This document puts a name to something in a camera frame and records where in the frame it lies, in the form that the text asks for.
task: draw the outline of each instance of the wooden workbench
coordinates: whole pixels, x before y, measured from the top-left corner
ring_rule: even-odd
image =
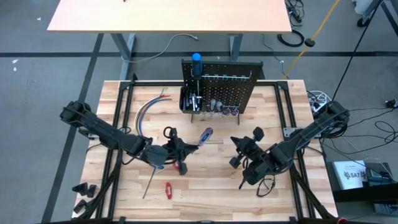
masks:
[[[304,82],[302,80],[288,82],[297,126],[306,127],[313,118]],[[110,124],[113,121],[119,84],[120,81],[106,81],[99,99],[97,115]],[[161,86],[134,87],[129,127],[134,127],[136,111],[147,100],[159,95],[162,88]],[[230,136],[251,137],[253,129],[259,126],[265,134],[259,144],[263,149],[283,140],[274,88],[270,86],[254,88],[248,107],[245,113],[241,114],[240,126],[237,125],[236,117],[221,118],[214,115],[210,118],[209,115],[202,114],[195,115],[191,124],[190,115],[182,114],[178,108],[179,93],[180,87],[167,87],[166,94],[173,100],[160,102],[148,110],[142,124],[144,135],[154,138],[153,144],[164,144],[166,138],[163,137],[163,129],[172,126],[177,128],[179,137],[185,142],[196,144],[205,128],[212,127],[214,134],[208,143],[187,157],[185,162],[188,173],[185,176],[180,176],[173,168],[156,174],[145,199],[142,199],[142,196],[152,173],[152,167],[141,161],[122,166],[114,218],[125,216],[127,220],[146,221],[286,221],[290,216],[295,216],[289,172],[277,175],[275,189],[268,196],[258,198],[257,184],[251,186],[246,183],[241,190],[238,190],[242,181],[242,168],[234,169],[228,163],[233,156],[236,156],[236,148]],[[122,102],[119,127],[125,103],[126,97]],[[287,108],[284,109],[288,121]],[[95,144],[98,144],[98,141],[90,142],[91,146]],[[310,146],[320,149],[318,141],[313,141]],[[101,184],[106,153],[107,149],[103,146],[94,147],[88,152],[81,182]],[[311,189],[326,209],[337,216],[323,157],[307,149],[304,158]],[[124,155],[124,161],[128,159],[129,156]],[[152,194],[163,191],[166,182],[172,184],[172,200],[168,200],[165,194]],[[109,196],[110,190],[105,200],[104,216],[108,211]],[[91,200],[78,195],[76,203],[81,199]],[[304,214],[308,216],[304,197],[302,197],[302,206]]]
[[[61,0],[56,32],[291,32],[284,0]]]

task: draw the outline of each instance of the black pegboard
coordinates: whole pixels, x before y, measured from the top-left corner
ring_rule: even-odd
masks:
[[[261,77],[261,63],[202,62],[202,79],[199,81],[202,112],[210,112],[210,100],[221,101],[224,106],[238,106],[244,113],[257,80]],[[192,62],[182,60],[184,85],[197,87],[192,77]]]

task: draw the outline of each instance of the black metal frame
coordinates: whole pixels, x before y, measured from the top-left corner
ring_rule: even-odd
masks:
[[[137,77],[134,76],[133,80],[131,82],[121,82],[119,86],[119,95],[118,95],[118,100],[116,102],[116,109],[115,109],[115,115],[113,119],[113,126],[117,126],[118,120],[119,120],[119,114],[120,114],[120,109],[121,109],[121,102],[123,98],[123,92],[125,89],[128,88],[128,94],[127,94],[127,102],[126,102],[126,110],[124,113],[124,118],[123,118],[123,127],[127,126],[127,122],[129,119],[129,113],[130,107],[131,107],[131,99],[132,99],[132,90],[134,86],[183,86],[183,81],[180,82],[136,82]],[[284,128],[287,128],[286,125],[286,120],[284,116],[284,109],[282,105],[282,98],[280,96],[280,90],[284,91],[285,94],[285,100],[287,104],[287,111],[289,112],[289,119],[292,128],[296,128],[296,122],[295,122],[295,116],[294,116],[294,111],[293,111],[293,106],[292,106],[292,101],[290,98],[290,92],[289,92],[289,86],[287,81],[280,81],[280,82],[262,82],[259,81],[256,83],[256,86],[273,86],[275,90],[275,97],[277,101],[277,107],[278,107],[278,112],[279,112],[279,119],[280,119],[280,124],[281,124],[281,129],[282,132]],[[106,155],[106,160],[105,160],[105,167],[104,167],[104,172],[103,172],[103,184],[108,178],[108,175],[110,173],[110,167],[111,167],[111,160],[112,160],[112,154],[113,151],[109,150],[107,155]],[[300,166],[300,171],[301,175],[305,181],[306,184],[308,184],[308,177],[307,177],[307,172],[305,170],[305,163],[303,156],[300,152],[297,153],[298,156],[298,163]],[[295,181],[294,178],[291,177],[292,181],[292,190],[293,190],[293,195],[294,195],[294,202],[295,202],[295,207],[297,211],[297,218],[302,218],[303,217],[303,209],[301,205],[301,198],[299,195],[299,188],[297,185],[297,182]],[[116,194],[118,191],[118,183],[119,183],[119,175],[115,178],[115,181],[113,182],[113,187],[112,187],[112,192],[111,192],[111,198],[110,198],[110,203],[109,203],[109,208],[108,208],[108,218],[113,219],[113,213],[115,209],[115,203],[116,203]],[[315,218],[315,211],[314,207],[312,204],[309,202],[307,199],[307,205],[309,207],[309,215],[310,218]],[[97,212],[96,212],[96,218],[101,218],[103,212],[103,201],[100,203]],[[273,224],[285,224],[285,223],[292,223],[293,219],[287,222],[265,222],[265,223],[273,223]],[[145,223],[145,224],[156,224],[156,223],[161,223],[161,222],[125,222],[125,223]],[[252,223],[252,222],[168,222],[169,224],[172,223],[178,223],[178,224],[183,224],[183,223],[228,223],[228,224],[243,224],[243,223]]]

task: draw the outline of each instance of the yellow wire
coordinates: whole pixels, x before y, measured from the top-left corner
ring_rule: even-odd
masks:
[[[331,13],[333,12],[333,10],[335,10],[336,6],[338,5],[338,3],[340,2],[340,0],[336,0],[335,3],[333,4],[333,6],[330,8],[328,14],[326,15],[326,17],[323,19],[323,22],[321,23],[321,25],[319,26],[318,30],[316,31],[316,33],[312,36],[311,40],[315,40],[315,38],[317,38],[319,32],[321,32],[321,30],[323,29],[323,26],[326,24],[326,21],[329,19]],[[297,63],[297,61],[299,60],[299,58],[308,50],[308,46],[305,46],[304,49],[300,52],[300,54],[294,59],[293,63],[288,67],[287,72],[285,72],[285,76],[284,78],[287,79],[287,77],[289,76],[289,73],[292,71],[294,65]]]

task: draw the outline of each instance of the table leg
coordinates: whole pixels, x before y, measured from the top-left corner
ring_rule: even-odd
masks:
[[[124,41],[124,37],[122,34],[111,34],[111,36],[114,43],[118,47],[120,54],[122,55],[122,58],[124,60],[131,60],[132,48],[134,47],[134,41],[136,39],[136,35],[130,34],[127,43],[126,41]],[[120,80],[127,80],[129,78],[131,67],[132,63],[125,61],[122,62],[122,68],[119,77]]]
[[[230,61],[236,62],[239,57],[243,34],[234,34],[229,37],[229,52],[231,53]]]

